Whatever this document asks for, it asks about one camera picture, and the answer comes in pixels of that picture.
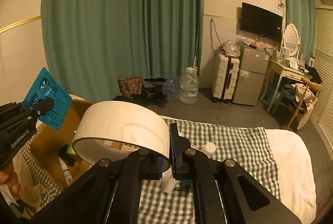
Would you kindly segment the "person's left hand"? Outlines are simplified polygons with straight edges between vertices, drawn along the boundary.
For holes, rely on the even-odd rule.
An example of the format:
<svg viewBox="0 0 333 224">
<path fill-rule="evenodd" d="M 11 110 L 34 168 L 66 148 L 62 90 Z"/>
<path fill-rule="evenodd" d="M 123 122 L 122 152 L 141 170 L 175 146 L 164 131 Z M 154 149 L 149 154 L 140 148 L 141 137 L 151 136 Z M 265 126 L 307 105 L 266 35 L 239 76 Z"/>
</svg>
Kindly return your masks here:
<svg viewBox="0 0 333 224">
<path fill-rule="evenodd" d="M 21 199 L 22 190 L 21 185 L 18 181 L 17 173 L 14 170 L 13 162 L 11 161 L 5 169 L 0 171 L 0 181 L 1 184 L 5 184 L 11 195 L 15 200 Z"/>
</svg>

